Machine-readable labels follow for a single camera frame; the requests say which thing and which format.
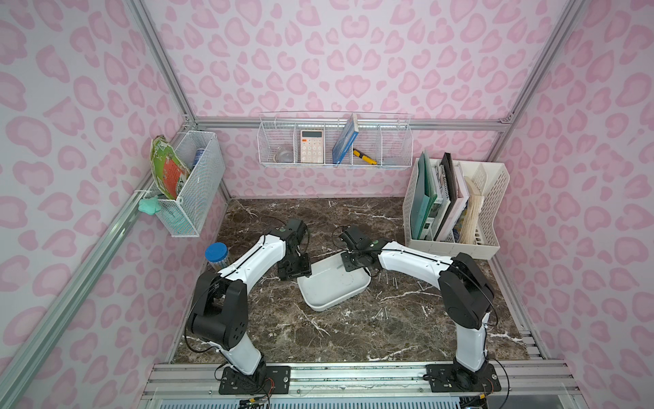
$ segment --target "wire shelf basket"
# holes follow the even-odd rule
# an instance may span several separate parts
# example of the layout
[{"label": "wire shelf basket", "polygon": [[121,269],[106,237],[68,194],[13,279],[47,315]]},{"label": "wire shelf basket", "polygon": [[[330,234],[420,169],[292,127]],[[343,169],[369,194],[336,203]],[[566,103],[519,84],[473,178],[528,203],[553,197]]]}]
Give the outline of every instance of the wire shelf basket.
[{"label": "wire shelf basket", "polygon": [[[296,111],[261,113],[257,133],[259,161],[264,166],[312,168],[408,168],[412,165],[413,136],[411,116],[406,114],[356,113],[359,134],[353,147],[377,162],[371,165],[348,152],[340,164],[334,164],[332,149],[352,113],[327,111]],[[323,164],[300,162],[302,130],[321,130]],[[281,151],[292,152],[293,161],[279,160]]]},{"label": "wire shelf basket", "polygon": [[[159,199],[162,209],[156,215],[173,237],[199,237],[225,173],[220,145],[213,132],[188,131],[175,147],[175,153],[190,169],[198,149],[205,151],[177,199]],[[152,186],[150,197],[160,193]]]}]

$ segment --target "green folder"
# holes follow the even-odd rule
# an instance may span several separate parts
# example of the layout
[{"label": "green folder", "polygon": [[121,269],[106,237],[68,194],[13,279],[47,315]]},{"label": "green folder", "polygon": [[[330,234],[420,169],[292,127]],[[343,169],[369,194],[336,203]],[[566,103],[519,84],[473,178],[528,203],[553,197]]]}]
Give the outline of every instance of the green folder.
[{"label": "green folder", "polygon": [[418,180],[415,185],[415,195],[413,197],[413,204],[411,205],[411,216],[409,222],[411,223],[411,239],[418,240],[424,226],[423,220],[427,214],[427,206],[429,205],[430,197],[426,195],[426,178],[425,175],[425,154],[418,159]]},{"label": "green folder", "polygon": [[434,180],[434,174],[432,173],[432,165],[429,160],[429,155],[427,151],[422,152],[421,158],[424,158],[424,189],[427,196],[429,196],[429,202],[427,203],[426,211],[422,216],[422,226],[427,223],[427,217],[435,217],[438,212],[438,208],[441,203],[443,203],[443,198],[439,195],[438,189],[436,188],[436,181]]}]

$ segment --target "white wire basket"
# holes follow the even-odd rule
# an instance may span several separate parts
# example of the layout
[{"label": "white wire basket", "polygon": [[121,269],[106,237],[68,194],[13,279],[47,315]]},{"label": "white wire basket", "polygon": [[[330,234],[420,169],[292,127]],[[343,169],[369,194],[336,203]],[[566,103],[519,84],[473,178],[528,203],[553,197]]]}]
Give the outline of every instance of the white wire basket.
[{"label": "white wire basket", "polygon": [[[359,134],[353,144],[353,148],[374,159],[377,165],[367,163],[355,156],[352,151],[346,153],[340,164],[334,164],[332,149],[351,114],[327,111],[262,113],[260,115],[261,125],[257,134],[259,161],[264,166],[283,168],[308,166],[312,168],[397,169],[411,166],[413,156],[411,116],[381,113],[356,113]],[[300,162],[300,134],[302,130],[323,131],[323,164]],[[278,162],[277,154],[280,150],[292,150],[293,162]]]},{"label": "white wire basket", "polygon": [[[440,159],[430,159],[431,166],[436,166],[440,162]],[[404,241],[407,247],[439,256],[453,257],[459,253],[466,253],[478,260],[490,260],[497,253],[497,250],[500,249],[500,244],[495,235],[493,221],[495,220],[495,214],[497,214],[500,208],[504,192],[509,185],[509,172],[506,170],[504,164],[496,162],[470,162],[465,160],[455,160],[453,162],[455,165],[461,165],[463,175],[470,177],[473,183],[479,188],[481,195],[484,196],[479,221],[477,222],[477,229],[475,230],[475,244],[456,243],[452,233],[447,236],[445,241],[434,241],[434,231],[431,231],[427,235],[427,240],[411,239],[411,206],[413,205],[415,185],[418,179],[417,159],[413,165],[409,187],[404,198],[404,204],[402,205]]]},{"label": "white wire basket", "polygon": [[[159,199],[162,209],[156,215],[173,237],[199,237],[225,173],[220,145],[213,132],[188,131],[175,147],[175,153],[190,169],[198,149],[205,151],[177,199]],[[159,193],[156,186],[152,186],[154,191],[150,197]]]}]

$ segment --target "blue lid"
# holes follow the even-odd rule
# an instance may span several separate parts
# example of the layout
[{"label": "blue lid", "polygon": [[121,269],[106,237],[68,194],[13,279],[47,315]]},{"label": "blue lid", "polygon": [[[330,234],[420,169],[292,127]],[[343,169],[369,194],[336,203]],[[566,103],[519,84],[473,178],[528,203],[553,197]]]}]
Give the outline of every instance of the blue lid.
[{"label": "blue lid", "polygon": [[205,257],[210,262],[220,262],[227,257],[227,251],[225,243],[213,243],[205,250]]}]

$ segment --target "brown marble surface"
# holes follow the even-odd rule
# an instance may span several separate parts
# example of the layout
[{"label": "brown marble surface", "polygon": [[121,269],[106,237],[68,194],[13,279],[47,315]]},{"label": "brown marble surface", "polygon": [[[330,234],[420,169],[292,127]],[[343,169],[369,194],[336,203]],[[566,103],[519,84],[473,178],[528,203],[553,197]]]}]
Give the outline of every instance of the brown marble surface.
[{"label": "brown marble surface", "polygon": [[[279,224],[261,216],[304,220],[311,231],[312,262],[339,252],[332,232],[342,224],[357,224],[371,238],[404,244],[402,198],[232,200],[217,241],[228,245],[231,256],[240,257],[265,227]],[[494,306],[500,323],[489,329],[489,352],[498,359],[528,359],[488,263],[479,265],[497,289]],[[280,281],[272,267],[250,293],[249,308],[249,336],[268,362],[449,361],[456,353],[455,325],[445,314],[439,291],[398,272],[383,270],[363,293],[316,312],[304,302],[296,281]],[[189,342],[195,349],[205,348],[192,335]],[[191,352],[183,340],[173,359],[223,361],[213,350]]]}]

